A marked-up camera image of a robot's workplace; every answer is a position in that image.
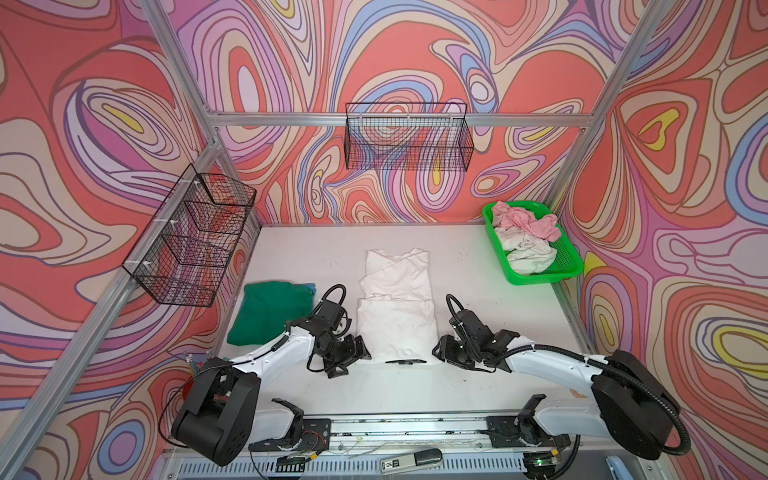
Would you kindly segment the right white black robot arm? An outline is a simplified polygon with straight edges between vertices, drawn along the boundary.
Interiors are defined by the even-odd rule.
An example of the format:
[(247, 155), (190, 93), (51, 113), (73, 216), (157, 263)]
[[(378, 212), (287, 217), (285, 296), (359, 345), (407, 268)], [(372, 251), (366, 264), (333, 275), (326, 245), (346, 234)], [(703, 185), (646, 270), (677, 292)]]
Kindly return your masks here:
[(492, 332), (454, 295), (446, 303), (453, 332), (433, 349), (438, 360), (471, 372), (530, 375), (579, 395), (563, 400), (534, 394), (506, 425), (491, 428), (491, 439), (540, 446), (564, 436), (611, 438), (646, 460), (690, 452), (679, 404), (633, 354), (578, 353), (510, 330)]

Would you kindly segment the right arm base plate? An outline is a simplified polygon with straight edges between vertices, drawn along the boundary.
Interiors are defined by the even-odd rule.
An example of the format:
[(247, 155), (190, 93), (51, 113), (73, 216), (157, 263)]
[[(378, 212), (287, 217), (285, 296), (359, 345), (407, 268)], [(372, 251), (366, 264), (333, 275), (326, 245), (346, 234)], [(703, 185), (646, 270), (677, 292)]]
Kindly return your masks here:
[(532, 415), (489, 416), (483, 430), (493, 448), (556, 448), (570, 447), (568, 435), (547, 434)]

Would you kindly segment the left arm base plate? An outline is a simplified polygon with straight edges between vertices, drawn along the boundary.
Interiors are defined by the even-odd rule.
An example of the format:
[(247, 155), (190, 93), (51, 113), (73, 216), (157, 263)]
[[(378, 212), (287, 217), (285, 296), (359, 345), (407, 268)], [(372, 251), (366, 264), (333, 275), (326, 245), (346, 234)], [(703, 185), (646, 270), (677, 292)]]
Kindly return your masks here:
[(253, 442), (249, 452), (318, 453), (328, 449), (332, 422), (329, 418), (294, 421), (287, 433), (279, 439)]

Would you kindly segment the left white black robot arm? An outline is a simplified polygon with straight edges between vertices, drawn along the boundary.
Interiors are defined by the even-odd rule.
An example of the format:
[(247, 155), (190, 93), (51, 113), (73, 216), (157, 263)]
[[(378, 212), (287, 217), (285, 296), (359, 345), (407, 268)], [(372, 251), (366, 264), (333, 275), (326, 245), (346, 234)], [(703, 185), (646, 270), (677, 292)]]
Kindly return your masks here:
[(326, 440), (318, 428), (305, 427), (300, 407), (274, 398), (261, 409), (260, 391), (298, 364), (334, 379), (347, 375), (355, 362), (370, 359), (363, 338), (350, 334), (350, 327), (342, 300), (324, 294), (307, 315), (287, 322), (284, 332), (266, 345), (233, 360), (208, 360), (183, 386), (187, 395), (168, 442), (218, 466), (261, 446), (290, 451), (308, 441), (311, 452), (322, 451)]

